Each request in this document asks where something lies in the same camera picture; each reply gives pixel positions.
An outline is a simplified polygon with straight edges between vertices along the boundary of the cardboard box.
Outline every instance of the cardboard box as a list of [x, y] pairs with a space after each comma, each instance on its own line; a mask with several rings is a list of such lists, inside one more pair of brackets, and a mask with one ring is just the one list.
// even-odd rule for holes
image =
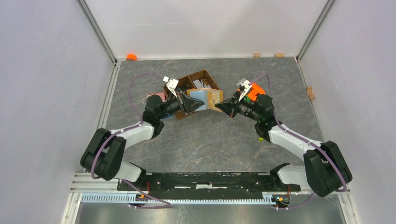
[[[220, 90], [215, 81], [213, 80], [212, 76], [209, 74], [207, 70], [197, 71], [190, 75], [184, 76], [183, 78], [179, 79], [179, 83], [177, 84], [176, 88], [185, 89], [185, 93], [187, 95], [188, 89], [196, 89], [197, 87], [194, 85], [193, 81], [195, 80], [202, 80], [202, 82], [206, 85], [210, 85], [212, 89]], [[165, 97], [168, 99], [171, 96], [171, 92], [169, 89], [164, 85]], [[181, 111], [175, 114], [177, 119], [183, 119], [187, 115], [182, 113]]]

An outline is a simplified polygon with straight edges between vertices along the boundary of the white wall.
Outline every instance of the white wall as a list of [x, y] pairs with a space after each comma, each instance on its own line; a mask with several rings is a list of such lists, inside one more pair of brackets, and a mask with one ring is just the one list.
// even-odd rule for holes
[[86, 0], [118, 58], [296, 56], [326, 0]]
[[339, 0], [302, 59], [326, 140], [351, 169], [363, 224], [394, 223], [396, 1]]
[[0, 223], [60, 222], [110, 70], [76, 1], [1, 1]]

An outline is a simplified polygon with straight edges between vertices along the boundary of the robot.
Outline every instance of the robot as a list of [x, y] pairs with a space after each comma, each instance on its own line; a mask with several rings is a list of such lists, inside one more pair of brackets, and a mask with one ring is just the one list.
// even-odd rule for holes
[[[178, 111], [189, 114], [204, 102], [185, 95], [177, 88], [177, 79], [164, 79], [172, 96], [162, 101], [157, 95], [148, 97], [142, 121], [117, 130], [98, 129], [93, 135], [80, 164], [94, 170], [105, 180], [128, 180], [141, 190], [162, 199], [255, 199], [266, 191], [312, 190], [320, 197], [351, 182], [352, 174], [336, 143], [306, 138], [276, 119], [272, 97], [256, 84], [242, 79], [237, 91], [215, 106], [229, 117], [241, 114], [256, 121], [258, 136], [282, 146], [301, 160], [304, 166], [281, 164], [269, 172], [147, 173], [145, 169], [122, 160], [124, 149], [158, 136], [163, 118]], [[202, 188], [214, 189], [211, 193]], [[120, 182], [118, 190], [131, 190]]]

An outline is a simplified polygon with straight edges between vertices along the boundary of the gray floor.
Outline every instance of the gray floor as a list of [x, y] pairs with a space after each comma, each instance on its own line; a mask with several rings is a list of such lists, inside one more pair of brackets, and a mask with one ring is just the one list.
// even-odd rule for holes
[[[318, 124], [307, 98], [303, 79], [293, 58], [194, 59], [122, 62], [107, 125], [125, 127], [139, 119], [127, 101], [130, 81], [143, 73], [183, 77], [207, 69], [228, 98], [241, 78], [252, 80], [263, 72], [271, 77], [273, 103], [278, 118], [289, 128], [321, 140]], [[265, 90], [266, 78], [257, 82]], [[141, 111], [147, 94], [163, 91], [158, 78], [141, 77], [134, 83], [132, 101]], [[268, 171], [288, 162], [302, 165], [294, 154], [267, 142], [259, 142], [254, 121], [238, 115], [230, 119], [215, 111], [197, 112], [185, 119], [165, 119], [161, 134], [126, 149], [124, 160], [148, 172]]]
[[[307, 196], [292, 196], [291, 205]], [[276, 211], [266, 205], [174, 205], [169, 209], [134, 210], [126, 204], [83, 203], [77, 224], [344, 224], [337, 195], [316, 196], [305, 206]]]

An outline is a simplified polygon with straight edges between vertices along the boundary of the open box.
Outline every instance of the open box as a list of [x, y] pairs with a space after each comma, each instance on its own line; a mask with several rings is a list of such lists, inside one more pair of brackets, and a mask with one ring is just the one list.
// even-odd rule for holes
[[[180, 78], [176, 88], [181, 88], [184, 92], [187, 92], [188, 89], [196, 89], [197, 87], [193, 83], [193, 81], [195, 80], [202, 80], [204, 84], [210, 85], [212, 89], [220, 90], [216, 82], [213, 80], [212, 76], [209, 74], [207, 70], [197, 71], [190, 75], [184, 76], [183, 78]], [[169, 97], [171, 97], [172, 93], [166, 87], [166, 85], [164, 85], [163, 88], [165, 90], [165, 97], [168, 99]], [[179, 111], [176, 112], [175, 116], [177, 119], [183, 119], [187, 115]]]

